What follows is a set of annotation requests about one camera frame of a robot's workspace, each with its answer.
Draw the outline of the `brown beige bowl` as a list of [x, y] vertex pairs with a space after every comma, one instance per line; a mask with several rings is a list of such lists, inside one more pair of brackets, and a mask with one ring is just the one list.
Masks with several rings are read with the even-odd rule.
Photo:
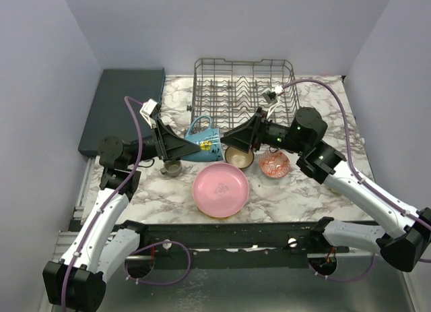
[[254, 162], [255, 155], [251, 150], [248, 152], [243, 152], [233, 147], [227, 147], [224, 158], [228, 164], [244, 170]]

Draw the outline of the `small grey cup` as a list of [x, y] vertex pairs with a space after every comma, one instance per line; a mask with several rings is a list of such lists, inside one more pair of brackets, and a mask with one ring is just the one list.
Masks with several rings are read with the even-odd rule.
[[182, 163], [180, 160], [165, 162], [160, 172], [165, 176], [177, 177], [182, 172]]

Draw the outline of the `blue floral mug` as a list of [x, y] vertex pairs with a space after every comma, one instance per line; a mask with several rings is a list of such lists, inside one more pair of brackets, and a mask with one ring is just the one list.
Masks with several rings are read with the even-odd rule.
[[[202, 119], [209, 120], [209, 126], [204, 131], [192, 133], [195, 125]], [[183, 156], [188, 162], [218, 162], [223, 160], [220, 129], [212, 127], [212, 118], [208, 115], [197, 117], [185, 133], [185, 140], [199, 146], [199, 151]]]

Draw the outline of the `red patterned bowl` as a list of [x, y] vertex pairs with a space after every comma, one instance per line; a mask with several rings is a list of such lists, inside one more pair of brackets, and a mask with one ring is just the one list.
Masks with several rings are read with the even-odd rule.
[[290, 159], [282, 151], [270, 152], [260, 155], [259, 167], [263, 174], [272, 179], [280, 179], [291, 171]]

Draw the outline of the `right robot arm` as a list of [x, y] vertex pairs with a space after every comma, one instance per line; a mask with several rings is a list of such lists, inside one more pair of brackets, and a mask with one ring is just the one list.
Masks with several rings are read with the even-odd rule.
[[265, 144], [298, 154], [297, 167], [307, 177], [347, 197], [376, 222], [374, 225], [319, 220], [310, 235], [317, 252], [351, 247], [380, 255], [389, 265], [412, 271], [430, 245], [430, 209], [404, 204], [350, 165], [346, 157], [323, 141], [327, 124], [310, 107], [296, 111], [289, 127], [265, 118], [263, 109], [246, 123], [226, 132], [223, 144], [248, 152]]

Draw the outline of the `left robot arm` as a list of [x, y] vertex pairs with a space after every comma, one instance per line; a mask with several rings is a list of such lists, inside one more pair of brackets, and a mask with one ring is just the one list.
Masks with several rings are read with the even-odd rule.
[[161, 120], [155, 122], [149, 137], [124, 142], [110, 136], [100, 142], [98, 153], [104, 170], [92, 211], [59, 261], [49, 261], [42, 272], [49, 303], [63, 310], [98, 310], [108, 281], [127, 256], [141, 255], [149, 248], [149, 238], [141, 227], [121, 228], [114, 239], [109, 238], [137, 190], [139, 163], [154, 158], [179, 160], [199, 150]]

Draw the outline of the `pink plate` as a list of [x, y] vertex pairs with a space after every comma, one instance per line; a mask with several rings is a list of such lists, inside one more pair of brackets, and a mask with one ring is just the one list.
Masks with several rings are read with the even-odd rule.
[[201, 170], [193, 181], [192, 198], [197, 208], [208, 214], [231, 215], [249, 199], [249, 183], [235, 166], [221, 162]]

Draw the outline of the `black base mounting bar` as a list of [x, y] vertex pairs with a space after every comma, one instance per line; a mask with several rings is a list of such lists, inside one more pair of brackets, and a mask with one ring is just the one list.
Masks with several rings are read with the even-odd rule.
[[142, 224], [127, 220], [115, 232], [139, 235], [142, 253], [128, 257], [133, 275], [157, 270], [279, 268], [312, 266], [331, 275], [350, 248], [333, 247], [322, 236], [329, 218], [318, 222], [240, 224]]

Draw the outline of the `dark grey network switch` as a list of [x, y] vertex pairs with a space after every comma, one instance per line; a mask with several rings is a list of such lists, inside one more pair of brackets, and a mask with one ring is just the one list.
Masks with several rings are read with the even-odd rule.
[[144, 103], [149, 99], [161, 103], [166, 82], [164, 68], [104, 69], [84, 131], [78, 145], [83, 156], [96, 156], [99, 143], [109, 136], [131, 142], [137, 132], [131, 113], [124, 102], [129, 96]]

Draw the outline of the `aluminium rail frame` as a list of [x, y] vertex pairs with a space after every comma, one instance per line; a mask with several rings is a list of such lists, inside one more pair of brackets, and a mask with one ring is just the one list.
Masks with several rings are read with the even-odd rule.
[[86, 168], [84, 171], [83, 178], [81, 180], [81, 185], [79, 188], [75, 207], [73, 208], [73, 213], [69, 221], [69, 225], [66, 231], [60, 231], [57, 237], [57, 242], [53, 255], [54, 259], [60, 258], [60, 256], [62, 256], [62, 254], [66, 252], [67, 245], [73, 243], [73, 236], [76, 236], [81, 230], [81, 222], [84, 216], [85, 204], [88, 196], [88, 191], [90, 189], [90, 184], [92, 182], [95, 163], [96, 158], [94, 156], [87, 158]]

